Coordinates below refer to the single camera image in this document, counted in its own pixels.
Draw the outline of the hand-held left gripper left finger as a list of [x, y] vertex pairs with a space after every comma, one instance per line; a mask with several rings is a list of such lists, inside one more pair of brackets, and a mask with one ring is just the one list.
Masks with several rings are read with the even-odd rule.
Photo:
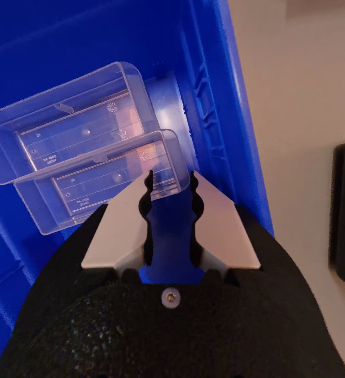
[[153, 255], [150, 221], [153, 171], [142, 173], [109, 200], [103, 217], [81, 262], [85, 271], [113, 268], [118, 276], [126, 269], [137, 272]]

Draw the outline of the blue plastic bin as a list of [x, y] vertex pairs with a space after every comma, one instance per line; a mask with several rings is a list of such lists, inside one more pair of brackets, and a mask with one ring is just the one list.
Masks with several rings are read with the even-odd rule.
[[[198, 170], [274, 235], [228, 1], [0, 1], [0, 109], [115, 62], [141, 73], [188, 173]], [[14, 182], [0, 185], [2, 338], [80, 225], [42, 235]]]

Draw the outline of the clear plastic drawer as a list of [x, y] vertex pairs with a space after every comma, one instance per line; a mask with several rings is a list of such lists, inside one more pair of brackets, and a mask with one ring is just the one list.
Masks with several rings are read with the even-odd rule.
[[0, 109], [0, 185], [157, 130], [139, 70], [109, 64]]
[[151, 200], [175, 195], [190, 182], [178, 136], [170, 129], [154, 131], [120, 147], [103, 147], [96, 154], [87, 153], [73, 160], [14, 182], [42, 235], [83, 223], [100, 205], [150, 170]]

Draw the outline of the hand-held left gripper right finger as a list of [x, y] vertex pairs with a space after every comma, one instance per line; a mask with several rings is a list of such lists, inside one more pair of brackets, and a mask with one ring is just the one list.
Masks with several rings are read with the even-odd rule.
[[230, 270], [259, 270], [255, 253], [235, 203], [197, 171], [190, 174], [192, 211], [189, 257], [204, 272], [217, 270], [225, 278]]

